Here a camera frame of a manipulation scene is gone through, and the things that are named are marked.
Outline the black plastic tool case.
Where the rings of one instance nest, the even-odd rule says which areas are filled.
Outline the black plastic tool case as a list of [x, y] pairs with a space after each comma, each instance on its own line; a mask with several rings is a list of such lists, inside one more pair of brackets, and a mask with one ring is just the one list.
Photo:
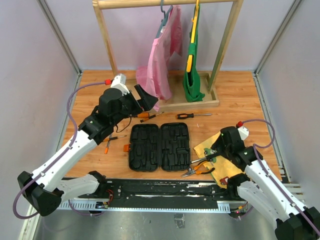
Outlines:
[[189, 128], [184, 122], [136, 124], [124, 151], [129, 168], [136, 172], [187, 170], [191, 165]]

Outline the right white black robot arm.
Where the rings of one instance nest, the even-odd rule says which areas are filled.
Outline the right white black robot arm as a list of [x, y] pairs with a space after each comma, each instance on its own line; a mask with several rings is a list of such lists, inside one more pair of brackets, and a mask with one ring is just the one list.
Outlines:
[[252, 146], [245, 146], [248, 135], [243, 126], [225, 127], [211, 146], [218, 156], [242, 171], [227, 180], [227, 196], [247, 201], [272, 225], [278, 240], [318, 240], [320, 212], [297, 199], [270, 170], [262, 155]]

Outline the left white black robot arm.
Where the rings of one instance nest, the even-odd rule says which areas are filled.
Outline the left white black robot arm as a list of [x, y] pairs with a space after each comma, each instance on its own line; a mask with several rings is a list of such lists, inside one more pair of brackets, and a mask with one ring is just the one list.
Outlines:
[[19, 196], [33, 206], [42, 217], [53, 213], [61, 203], [82, 195], [104, 197], [107, 179], [97, 171], [83, 177], [64, 180], [65, 174], [88, 152], [101, 144], [123, 119], [150, 111], [158, 98], [148, 94], [137, 84], [135, 90], [140, 99], [122, 84], [107, 88], [99, 97], [89, 116], [75, 125], [71, 139], [47, 162], [28, 173], [23, 171], [17, 178]]

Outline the small orange black screwdriver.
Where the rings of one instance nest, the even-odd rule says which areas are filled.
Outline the small orange black screwdriver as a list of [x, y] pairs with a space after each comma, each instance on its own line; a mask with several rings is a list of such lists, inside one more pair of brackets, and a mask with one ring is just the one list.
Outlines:
[[153, 119], [153, 118], [155, 118], [155, 117], [157, 117], [158, 115], [161, 115], [161, 114], [163, 114], [164, 112], [160, 112], [160, 113], [157, 113], [157, 114], [153, 114], [153, 115], [151, 115], [151, 116], [148, 116], [147, 118], [144, 118], [144, 119], [141, 119], [140, 120], [140, 123], [143, 123], [143, 122], [146, 122], [146, 121], [148, 121], [148, 120], [150, 120], [150, 119]]

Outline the pink garment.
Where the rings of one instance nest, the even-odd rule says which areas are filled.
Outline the pink garment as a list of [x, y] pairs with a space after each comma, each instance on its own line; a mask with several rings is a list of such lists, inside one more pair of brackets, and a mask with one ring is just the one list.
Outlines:
[[146, 66], [136, 70], [136, 82], [150, 95], [169, 100], [172, 92], [168, 82], [168, 66], [173, 53], [183, 53], [181, 7], [173, 6], [167, 24], [159, 38], [154, 39]]

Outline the yellow cartoon cloth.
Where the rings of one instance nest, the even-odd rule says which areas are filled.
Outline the yellow cartoon cloth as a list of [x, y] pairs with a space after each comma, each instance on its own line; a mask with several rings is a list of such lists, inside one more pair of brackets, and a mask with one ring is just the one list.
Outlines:
[[[203, 158], [206, 156], [205, 150], [208, 149], [209, 151], [211, 151], [211, 146], [218, 139], [219, 135], [220, 132], [216, 133], [215, 135], [211, 136], [210, 138], [206, 139], [193, 148], [199, 158]], [[227, 188], [227, 182], [225, 181], [224, 184], [222, 184], [222, 179], [231, 178], [238, 174], [243, 174], [243, 172], [238, 167], [236, 167], [231, 161], [224, 158], [223, 156], [217, 156], [213, 159], [212, 163], [209, 162], [205, 163], [204, 165], [205, 167], [215, 168], [215, 170], [212, 171], [210, 175], [212, 175], [217, 185], [224, 189]]]

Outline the wooden clothes rack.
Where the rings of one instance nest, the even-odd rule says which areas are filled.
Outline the wooden clothes rack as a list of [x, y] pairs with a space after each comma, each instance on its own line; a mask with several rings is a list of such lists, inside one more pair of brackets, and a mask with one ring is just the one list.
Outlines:
[[[215, 81], [226, 54], [243, 1], [233, 0], [224, 33], [220, 42], [212, 73], [198, 72], [196, 69], [200, 8], [202, 0], [94, 0], [92, 6], [100, 28], [109, 63], [114, 75], [118, 74], [116, 60], [111, 46], [103, 10], [163, 7], [169, 9], [163, 14], [160, 27], [153, 40], [150, 56], [145, 67], [136, 70], [136, 81], [147, 93], [159, 99], [155, 111], [177, 111], [217, 107], [220, 104]], [[168, 71], [173, 54], [183, 54], [183, 30], [181, 5], [194, 4], [192, 28], [186, 50], [183, 71]]]

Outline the green garment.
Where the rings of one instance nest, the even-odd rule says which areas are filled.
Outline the green garment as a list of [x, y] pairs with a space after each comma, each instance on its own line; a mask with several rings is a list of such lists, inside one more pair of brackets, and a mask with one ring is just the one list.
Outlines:
[[199, 27], [199, 18], [200, 18], [200, 8], [201, 8], [201, 5], [199, 4], [199, 15], [198, 15], [198, 23], [197, 23], [196, 39], [195, 39], [195, 55], [194, 55], [195, 58], [192, 63], [191, 72], [187, 72], [186, 70], [187, 66], [186, 66], [184, 71], [183, 81], [182, 81], [185, 98], [189, 103], [201, 102], [205, 96], [205, 94], [201, 92], [201, 79], [196, 68], [197, 53], [198, 53], [198, 27]]

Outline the yellow clothes hanger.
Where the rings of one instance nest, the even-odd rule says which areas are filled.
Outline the yellow clothes hanger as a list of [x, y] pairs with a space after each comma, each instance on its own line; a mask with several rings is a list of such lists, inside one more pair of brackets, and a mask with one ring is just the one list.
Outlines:
[[197, 32], [197, 25], [198, 25], [198, 18], [199, 18], [199, 8], [200, 8], [200, 1], [197, 0], [194, 7], [194, 16], [192, 19], [192, 29], [191, 29], [191, 37], [190, 37], [190, 44], [188, 49], [188, 58], [187, 58], [187, 65], [186, 71], [188, 73], [191, 72], [193, 61], [195, 59], [195, 47], [196, 47], [196, 32]]

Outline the teal clothes hanger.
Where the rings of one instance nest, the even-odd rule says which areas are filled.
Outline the teal clothes hanger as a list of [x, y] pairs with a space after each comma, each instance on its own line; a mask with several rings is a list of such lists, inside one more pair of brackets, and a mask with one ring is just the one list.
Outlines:
[[167, 11], [165, 11], [163, 9], [163, 6], [164, 6], [164, 0], [161, 0], [160, 1], [160, 11], [163, 13], [163, 19], [160, 22], [160, 26], [159, 26], [158, 31], [156, 33], [155, 39], [158, 39], [161, 36], [161, 34], [163, 33], [164, 28], [165, 28], [165, 26], [166, 26], [166, 24], [167, 24], [167, 22], [169, 20], [170, 14], [171, 14], [171, 12], [172, 12], [172, 10], [174, 8], [174, 6], [171, 5], [169, 7], [169, 9]]

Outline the orange handled awl screwdriver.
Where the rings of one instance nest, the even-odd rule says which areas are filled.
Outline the orange handled awl screwdriver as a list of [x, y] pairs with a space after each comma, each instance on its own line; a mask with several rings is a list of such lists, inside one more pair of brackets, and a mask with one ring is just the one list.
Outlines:
[[150, 114], [148, 112], [143, 112], [137, 115], [133, 115], [133, 118], [140, 118], [140, 119], [146, 119], [150, 116]]

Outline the black orange handled screwdriver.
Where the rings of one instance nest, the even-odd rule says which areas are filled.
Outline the black orange handled screwdriver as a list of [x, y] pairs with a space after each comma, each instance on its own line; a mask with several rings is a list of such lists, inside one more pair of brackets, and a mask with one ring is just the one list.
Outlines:
[[201, 113], [201, 114], [195, 114], [195, 113], [180, 113], [176, 115], [176, 118], [178, 120], [184, 120], [194, 117], [201, 117], [201, 116], [211, 116], [211, 113]]

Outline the orange handled needle nose pliers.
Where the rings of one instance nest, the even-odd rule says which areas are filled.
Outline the orange handled needle nose pliers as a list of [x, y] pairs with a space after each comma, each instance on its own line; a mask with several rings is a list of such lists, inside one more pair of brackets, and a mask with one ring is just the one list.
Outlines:
[[182, 174], [181, 177], [189, 177], [191, 175], [207, 175], [212, 173], [215, 167], [211, 160], [202, 160], [196, 166], [190, 166], [187, 172]]

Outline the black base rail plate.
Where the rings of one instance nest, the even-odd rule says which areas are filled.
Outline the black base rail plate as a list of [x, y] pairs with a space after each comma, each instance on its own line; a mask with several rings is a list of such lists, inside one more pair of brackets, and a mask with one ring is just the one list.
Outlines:
[[227, 189], [219, 187], [213, 181], [197, 180], [145, 180], [145, 179], [108, 179], [102, 184], [103, 189], [94, 196], [106, 198], [113, 193], [113, 200], [126, 197], [184, 197], [209, 198], [215, 201], [235, 202], [244, 200], [232, 195]]

